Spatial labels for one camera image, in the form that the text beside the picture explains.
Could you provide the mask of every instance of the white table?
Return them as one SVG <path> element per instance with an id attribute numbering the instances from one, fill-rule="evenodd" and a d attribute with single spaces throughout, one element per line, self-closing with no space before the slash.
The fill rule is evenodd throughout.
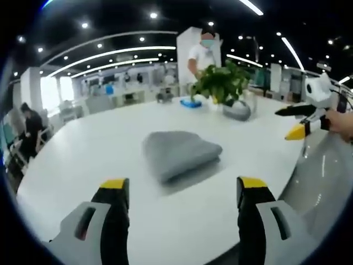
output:
<path id="1" fill-rule="evenodd" d="M 275 197 L 284 190 L 303 147 L 285 141 L 296 123 L 275 116 L 284 104 L 258 98 L 257 118 L 242 123 L 207 107 L 156 102 L 133 105 L 69 122 L 31 163 L 18 203 L 39 239 L 59 232 L 61 220 L 90 201 L 107 179 L 130 179 L 130 264 L 202 265 L 239 242 L 238 176 L 264 180 Z M 220 163 L 191 187 L 159 185 L 149 174 L 142 141 L 158 130 L 186 130 L 220 144 Z"/>

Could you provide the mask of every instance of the gray cloth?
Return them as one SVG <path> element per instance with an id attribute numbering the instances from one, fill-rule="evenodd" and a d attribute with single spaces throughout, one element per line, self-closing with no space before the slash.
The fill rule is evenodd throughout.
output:
<path id="1" fill-rule="evenodd" d="M 144 142 L 148 165 L 161 182 L 218 158 L 222 147 L 186 131 L 154 132 Z"/>

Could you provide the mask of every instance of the human hand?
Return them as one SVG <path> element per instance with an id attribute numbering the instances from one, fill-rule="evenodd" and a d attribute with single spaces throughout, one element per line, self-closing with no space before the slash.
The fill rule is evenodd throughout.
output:
<path id="1" fill-rule="evenodd" d="M 339 113 L 334 110 L 326 112 L 326 118 L 330 120 L 330 131 L 339 133 L 343 140 L 350 141 L 353 135 L 353 113 Z"/>

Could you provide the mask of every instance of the computer monitor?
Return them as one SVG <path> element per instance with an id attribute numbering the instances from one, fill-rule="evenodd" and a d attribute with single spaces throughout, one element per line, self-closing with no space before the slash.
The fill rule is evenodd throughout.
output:
<path id="1" fill-rule="evenodd" d="M 99 85 L 99 79 L 93 79 L 89 81 L 89 86 Z"/>
<path id="2" fill-rule="evenodd" d="M 108 84 L 110 82 L 115 82 L 115 76 L 106 76 L 103 78 L 103 84 Z"/>

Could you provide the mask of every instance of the man in white shirt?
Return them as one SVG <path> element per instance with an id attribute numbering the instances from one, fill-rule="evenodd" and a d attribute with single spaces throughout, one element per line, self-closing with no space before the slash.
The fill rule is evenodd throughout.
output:
<path id="1" fill-rule="evenodd" d="M 194 75 L 192 82 L 201 78 L 200 71 L 215 65 L 216 60 L 211 50 L 216 34 L 211 29 L 201 31 L 201 41 L 193 46 L 189 53 L 188 69 Z"/>

